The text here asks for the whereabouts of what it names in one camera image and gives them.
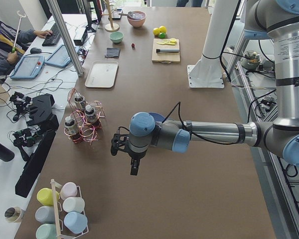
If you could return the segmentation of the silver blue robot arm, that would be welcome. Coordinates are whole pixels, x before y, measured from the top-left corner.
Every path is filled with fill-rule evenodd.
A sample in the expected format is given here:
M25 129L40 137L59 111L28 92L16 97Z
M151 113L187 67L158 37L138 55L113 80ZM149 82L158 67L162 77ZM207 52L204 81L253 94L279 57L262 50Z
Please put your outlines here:
M245 30L262 31L274 42L278 116L273 122L155 122L145 112L132 116L127 139L131 174L149 146L186 152L191 140L245 143L265 148L299 167L299 0L250 0Z

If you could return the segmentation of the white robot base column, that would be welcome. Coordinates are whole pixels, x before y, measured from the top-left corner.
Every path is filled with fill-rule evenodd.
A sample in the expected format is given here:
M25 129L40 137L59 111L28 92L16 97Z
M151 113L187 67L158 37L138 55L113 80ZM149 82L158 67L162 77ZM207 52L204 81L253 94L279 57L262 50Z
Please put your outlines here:
M224 88L221 59L241 2L217 0L200 60L187 66L190 88Z

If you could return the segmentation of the person hand on keyboard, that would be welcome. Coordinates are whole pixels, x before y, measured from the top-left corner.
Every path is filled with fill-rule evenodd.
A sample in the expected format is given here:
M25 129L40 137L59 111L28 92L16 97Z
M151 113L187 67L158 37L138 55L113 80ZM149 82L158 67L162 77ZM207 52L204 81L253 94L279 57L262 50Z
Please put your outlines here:
M37 37L39 37L41 39L45 39L47 36L51 36L53 34L53 31L51 31L51 30L44 30L44 31L42 31L42 30L34 30L33 33Z

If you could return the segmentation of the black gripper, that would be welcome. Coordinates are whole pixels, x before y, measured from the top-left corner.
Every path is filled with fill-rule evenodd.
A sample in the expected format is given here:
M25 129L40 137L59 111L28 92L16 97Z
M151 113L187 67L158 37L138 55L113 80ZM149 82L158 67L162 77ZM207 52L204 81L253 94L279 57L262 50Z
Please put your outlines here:
M144 152L129 152L129 156L131 157L131 171L130 175L137 176L138 175L138 165L140 164L140 160L145 157L147 151Z

